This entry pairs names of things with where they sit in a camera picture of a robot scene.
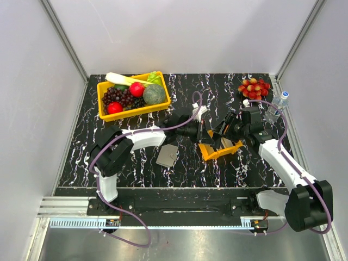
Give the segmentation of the black credit card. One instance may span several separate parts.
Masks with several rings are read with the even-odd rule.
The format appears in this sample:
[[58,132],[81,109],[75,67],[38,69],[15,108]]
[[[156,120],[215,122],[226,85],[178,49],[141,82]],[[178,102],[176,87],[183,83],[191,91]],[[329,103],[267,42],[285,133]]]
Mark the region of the black credit card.
[[216,127],[213,129],[212,139],[214,140],[214,147],[220,148],[222,144],[222,139],[225,137],[224,135],[225,129],[223,127]]

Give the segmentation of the small yellow card bin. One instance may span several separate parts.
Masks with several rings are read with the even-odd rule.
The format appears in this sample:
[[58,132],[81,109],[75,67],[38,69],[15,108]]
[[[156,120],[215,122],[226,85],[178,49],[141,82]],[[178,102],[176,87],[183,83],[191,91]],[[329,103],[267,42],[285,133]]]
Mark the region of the small yellow card bin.
[[218,159],[219,157],[222,157],[228,154],[235,154],[237,150],[243,146],[243,143],[242,141],[235,142],[235,145],[233,147],[223,149],[223,150],[217,150],[215,148],[212,148],[210,145],[205,145],[205,144],[198,144],[198,146],[200,148],[204,161],[208,161],[212,159]]

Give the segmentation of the stack of credit cards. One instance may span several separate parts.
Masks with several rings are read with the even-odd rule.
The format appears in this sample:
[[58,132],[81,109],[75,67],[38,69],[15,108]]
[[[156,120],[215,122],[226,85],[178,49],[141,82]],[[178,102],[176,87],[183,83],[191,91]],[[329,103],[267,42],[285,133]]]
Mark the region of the stack of credit cards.
[[226,138],[218,138],[215,142],[215,147],[217,150],[227,149],[227,148],[233,147],[234,145],[235,145],[234,142]]

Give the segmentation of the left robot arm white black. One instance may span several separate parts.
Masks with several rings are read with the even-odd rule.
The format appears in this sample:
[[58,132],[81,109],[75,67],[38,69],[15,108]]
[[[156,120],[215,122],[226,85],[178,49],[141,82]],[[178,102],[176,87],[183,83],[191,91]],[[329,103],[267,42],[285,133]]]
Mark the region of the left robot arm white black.
[[160,125],[143,129],[125,130],[111,126],[103,131],[90,150],[90,171],[96,175],[97,194],[101,198],[99,209],[107,215],[117,211],[116,176],[131,152],[167,145],[178,136],[190,138],[196,144],[215,144],[206,130],[204,120],[190,115],[173,114]]

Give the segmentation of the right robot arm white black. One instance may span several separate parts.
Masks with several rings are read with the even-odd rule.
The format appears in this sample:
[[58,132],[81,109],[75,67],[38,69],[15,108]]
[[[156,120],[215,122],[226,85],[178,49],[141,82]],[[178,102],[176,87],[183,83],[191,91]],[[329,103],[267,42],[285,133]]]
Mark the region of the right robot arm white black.
[[282,147],[272,130],[262,123],[259,108],[247,107],[237,117],[229,112],[213,129],[213,139],[219,145],[225,138],[232,142],[244,139],[248,148],[254,149],[277,173],[289,191],[279,194],[271,189],[260,191],[247,202],[251,214],[260,215],[270,210],[286,219],[296,232],[325,225],[323,233],[331,229],[333,221],[333,192],[328,181],[319,181],[310,175]]

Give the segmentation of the red lychee bunch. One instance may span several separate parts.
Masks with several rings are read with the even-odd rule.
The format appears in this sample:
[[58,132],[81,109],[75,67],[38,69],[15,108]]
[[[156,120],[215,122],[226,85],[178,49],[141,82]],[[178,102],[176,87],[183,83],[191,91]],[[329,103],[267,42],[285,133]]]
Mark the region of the red lychee bunch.
[[242,84],[238,86],[238,91],[242,97],[249,100],[264,100],[269,94],[271,84],[263,79],[244,79]]

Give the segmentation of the clear water bottle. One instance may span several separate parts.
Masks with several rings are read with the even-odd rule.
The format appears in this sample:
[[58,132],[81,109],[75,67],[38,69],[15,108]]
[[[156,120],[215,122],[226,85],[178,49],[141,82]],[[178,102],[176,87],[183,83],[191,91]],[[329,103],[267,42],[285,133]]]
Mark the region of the clear water bottle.
[[279,117],[281,116],[280,112],[283,112],[283,110],[286,108],[286,106],[289,103],[289,93],[286,91],[283,91],[281,94],[276,95],[271,104],[275,106],[277,109],[275,109],[272,106],[268,106],[267,111],[264,114],[264,119],[270,123],[274,124],[277,122]]

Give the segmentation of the large yellow fruit bin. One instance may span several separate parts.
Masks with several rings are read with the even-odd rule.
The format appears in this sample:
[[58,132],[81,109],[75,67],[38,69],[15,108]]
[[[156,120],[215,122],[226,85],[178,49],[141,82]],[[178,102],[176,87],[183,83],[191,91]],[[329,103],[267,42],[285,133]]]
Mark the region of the large yellow fruit bin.
[[167,109],[169,107],[169,105],[171,104],[171,98],[170,98],[169,91],[168,91],[166,84],[165,84],[165,79],[164,79],[163,73],[161,71],[156,71],[156,76],[160,77],[161,84],[163,85],[163,88],[164,88],[164,91],[166,94],[166,98],[165,98],[164,103],[155,104],[155,105],[147,105],[147,106],[142,107],[142,108],[126,110],[123,112],[119,112],[116,114],[109,114],[109,115],[104,113],[102,97],[104,96],[104,94],[106,93],[106,91],[109,87],[114,86],[114,83],[111,83],[111,82],[98,83],[96,89],[97,89],[97,98],[98,98],[99,117],[102,120],[104,120],[105,122],[110,122],[110,121],[115,121],[115,120],[119,120],[119,119],[124,119],[124,118],[132,117],[132,116],[138,116],[138,115],[142,115],[142,114],[147,114],[147,113]]

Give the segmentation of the green melon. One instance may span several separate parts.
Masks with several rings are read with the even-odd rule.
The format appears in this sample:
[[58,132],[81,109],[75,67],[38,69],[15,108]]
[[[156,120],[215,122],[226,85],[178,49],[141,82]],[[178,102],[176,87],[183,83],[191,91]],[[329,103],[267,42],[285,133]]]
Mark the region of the green melon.
[[145,87],[143,99],[148,105],[156,105],[165,102],[166,93],[164,88],[159,84],[150,84]]

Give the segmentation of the dark grape bunch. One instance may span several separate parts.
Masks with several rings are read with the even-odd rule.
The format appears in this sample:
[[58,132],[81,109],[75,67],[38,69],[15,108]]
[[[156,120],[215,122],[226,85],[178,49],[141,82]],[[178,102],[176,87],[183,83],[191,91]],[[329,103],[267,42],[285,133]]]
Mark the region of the dark grape bunch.
[[136,97],[134,99],[134,102],[131,106],[132,109],[138,109],[138,108],[142,108],[146,105],[146,102],[144,101],[144,99],[142,97]]

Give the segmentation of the green lettuce leaf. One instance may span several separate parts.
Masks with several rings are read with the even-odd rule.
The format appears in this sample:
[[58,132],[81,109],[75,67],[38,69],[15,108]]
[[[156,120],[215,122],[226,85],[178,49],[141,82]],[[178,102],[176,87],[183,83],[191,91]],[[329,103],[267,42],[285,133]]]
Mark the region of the green lettuce leaf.
[[150,72],[150,74],[147,77],[147,81],[152,84],[162,85],[161,76],[157,74],[156,71]]

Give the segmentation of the red pomegranate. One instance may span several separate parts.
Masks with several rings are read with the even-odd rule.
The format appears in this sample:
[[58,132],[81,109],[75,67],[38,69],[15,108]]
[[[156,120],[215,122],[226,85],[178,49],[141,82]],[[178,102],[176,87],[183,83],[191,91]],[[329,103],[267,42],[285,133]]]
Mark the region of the red pomegranate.
[[140,82],[134,82],[130,85],[129,87],[129,92],[134,96],[134,97],[142,97],[144,93],[145,87],[142,83]]

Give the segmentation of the red apple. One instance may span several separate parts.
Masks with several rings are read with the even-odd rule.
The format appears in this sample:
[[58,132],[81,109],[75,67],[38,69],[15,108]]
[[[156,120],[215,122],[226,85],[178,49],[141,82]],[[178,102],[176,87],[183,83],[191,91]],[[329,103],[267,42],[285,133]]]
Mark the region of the red apple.
[[119,102],[111,102],[107,106],[107,113],[109,115],[111,114],[117,114],[123,112],[123,106]]

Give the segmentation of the green avocado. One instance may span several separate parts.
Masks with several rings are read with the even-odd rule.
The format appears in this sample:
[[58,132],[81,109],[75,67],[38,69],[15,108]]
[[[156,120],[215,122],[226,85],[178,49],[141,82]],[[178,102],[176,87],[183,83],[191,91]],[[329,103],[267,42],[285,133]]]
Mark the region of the green avocado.
[[129,86],[127,86],[127,85],[121,85],[121,84],[115,84],[115,85],[114,85],[114,88],[115,88],[116,90],[118,90],[118,91],[123,92],[123,91],[127,90],[127,89],[129,88]]

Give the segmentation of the purple grape bunch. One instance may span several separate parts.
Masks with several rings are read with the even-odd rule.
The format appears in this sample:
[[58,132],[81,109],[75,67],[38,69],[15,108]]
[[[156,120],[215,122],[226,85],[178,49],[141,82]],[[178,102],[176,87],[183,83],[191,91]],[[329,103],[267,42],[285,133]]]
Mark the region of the purple grape bunch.
[[134,104],[135,97],[130,93],[128,88],[120,89],[110,87],[102,96],[103,108],[107,108],[113,102],[119,103],[123,108],[131,107]]

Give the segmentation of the white green leek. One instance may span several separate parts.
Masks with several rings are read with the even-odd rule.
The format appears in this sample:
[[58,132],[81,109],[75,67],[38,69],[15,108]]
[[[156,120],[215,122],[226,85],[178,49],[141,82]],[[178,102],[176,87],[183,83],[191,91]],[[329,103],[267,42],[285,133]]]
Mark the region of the white green leek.
[[126,85],[126,86],[131,86],[135,82],[139,82],[145,86],[152,84],[151,82],[147,82],[147,81],[139,80],[139,79],[134,79],[131,77],[126,77],[126,76],[123,76],[121,74],[112,73],[112,72],[107,73],[105,76],[105,79],[108,82],[111,82],[114,84]]

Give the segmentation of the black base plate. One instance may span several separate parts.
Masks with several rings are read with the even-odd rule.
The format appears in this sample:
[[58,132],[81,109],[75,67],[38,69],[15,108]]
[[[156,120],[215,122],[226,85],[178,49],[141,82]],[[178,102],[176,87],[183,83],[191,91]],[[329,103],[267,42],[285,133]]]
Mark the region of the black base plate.
[[88,216],[121,217],[121,225],[135,227],[137,215],[150,228],[222,228],[241,226],[242,217],[263,219],[276,214],[257,207],[259,189],[245,188],[120,188],[114,206],[108,207],[97,196],[90,197]]

